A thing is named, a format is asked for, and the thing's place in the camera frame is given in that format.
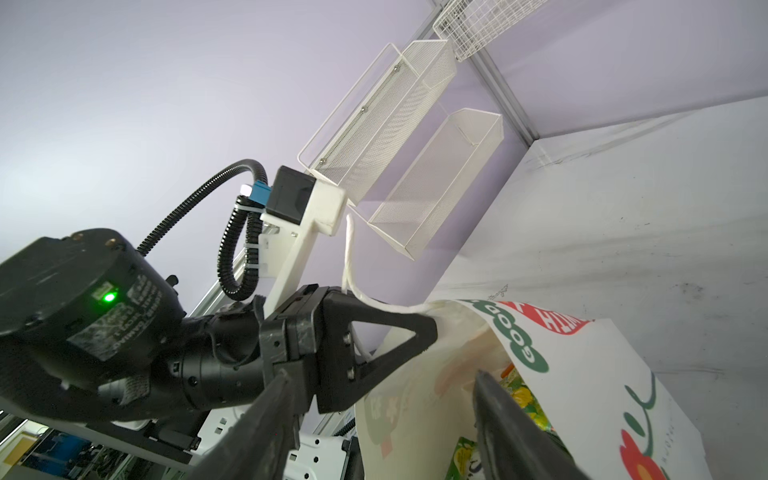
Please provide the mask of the white floral paper bag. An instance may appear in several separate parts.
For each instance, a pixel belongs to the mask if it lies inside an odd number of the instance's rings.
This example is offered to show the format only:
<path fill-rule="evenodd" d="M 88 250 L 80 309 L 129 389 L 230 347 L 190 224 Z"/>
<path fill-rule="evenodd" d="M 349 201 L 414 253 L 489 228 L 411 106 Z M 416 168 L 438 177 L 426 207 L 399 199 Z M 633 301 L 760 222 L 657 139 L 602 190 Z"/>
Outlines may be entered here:
<path fill-rule="evenodd" d="M 454 439 L 477 438 L 472 390 L 490 373 L 588 479 L 707 479 L 699 430 L 609 319 L 458 280 L 416 312 L 438 337 L 355 407 L 369 479 L 447 479 Z"/>

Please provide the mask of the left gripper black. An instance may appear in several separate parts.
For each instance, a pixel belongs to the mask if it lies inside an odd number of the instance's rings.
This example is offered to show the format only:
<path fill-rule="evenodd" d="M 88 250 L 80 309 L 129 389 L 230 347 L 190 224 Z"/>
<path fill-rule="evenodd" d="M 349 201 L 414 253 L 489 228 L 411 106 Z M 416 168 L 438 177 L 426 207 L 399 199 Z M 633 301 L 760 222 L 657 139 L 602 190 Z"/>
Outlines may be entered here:
<path fill-rule="evenodd" d="M 261 323 L 264 385 L 285 372 L 295 414 L 305 414 L 314 395 L 321 413 L 341 412 L 437 337 L 436 321 L 424 314 L 387 312 L 337 287 L 305 285 Z"/>

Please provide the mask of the yellow-green snack packet back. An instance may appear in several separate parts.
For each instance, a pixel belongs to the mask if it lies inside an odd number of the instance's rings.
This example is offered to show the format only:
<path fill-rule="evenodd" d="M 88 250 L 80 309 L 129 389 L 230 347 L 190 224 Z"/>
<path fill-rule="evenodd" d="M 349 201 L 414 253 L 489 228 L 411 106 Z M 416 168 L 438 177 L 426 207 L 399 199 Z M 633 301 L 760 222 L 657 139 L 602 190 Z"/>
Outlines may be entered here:
<path fill-rule="evenodd" d="M 477 438 L 454 439 L 447 479 L 566 479 L 578 470 L 490 373 L 472 390 Z"/>

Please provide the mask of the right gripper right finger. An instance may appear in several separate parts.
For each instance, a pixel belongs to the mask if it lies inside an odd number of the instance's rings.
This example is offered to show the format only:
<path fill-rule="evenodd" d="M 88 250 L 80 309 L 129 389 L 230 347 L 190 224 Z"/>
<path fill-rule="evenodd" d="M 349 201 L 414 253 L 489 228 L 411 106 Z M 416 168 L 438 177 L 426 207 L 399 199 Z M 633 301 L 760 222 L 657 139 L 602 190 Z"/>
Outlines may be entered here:
<path fill-rule="evenodd" d="M 588 479 L 486 371 L 475 376 L 473 408 L 486 478 Z"/>

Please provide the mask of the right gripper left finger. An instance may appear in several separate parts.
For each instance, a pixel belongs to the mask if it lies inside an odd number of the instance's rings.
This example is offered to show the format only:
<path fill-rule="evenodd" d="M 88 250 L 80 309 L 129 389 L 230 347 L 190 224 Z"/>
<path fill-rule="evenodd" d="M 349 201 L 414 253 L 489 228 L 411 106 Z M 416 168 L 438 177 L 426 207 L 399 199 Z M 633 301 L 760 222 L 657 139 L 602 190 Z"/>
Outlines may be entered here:
<path fill-rule="evenodd" d="M 295 406 L 295 382 L 281 371 L 188 477 L 281 479 L 288 453 L 297 442 Z"/>

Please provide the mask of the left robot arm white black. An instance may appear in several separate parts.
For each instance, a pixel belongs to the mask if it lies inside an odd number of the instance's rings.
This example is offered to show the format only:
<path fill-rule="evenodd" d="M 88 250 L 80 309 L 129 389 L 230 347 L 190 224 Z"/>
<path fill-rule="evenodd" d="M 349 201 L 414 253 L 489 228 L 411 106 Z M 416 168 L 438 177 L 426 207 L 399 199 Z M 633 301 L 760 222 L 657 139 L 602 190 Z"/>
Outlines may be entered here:
<path fill-rule="evenodd" d="M 110 229 L 42 237 L 1 265 L 1 396 L 73 423 L 243 405 L 196 479 L 278 479 L 311 405 L 351 407 L 437 339 L 421 314 L 307 285 L 201 317 Z"/>

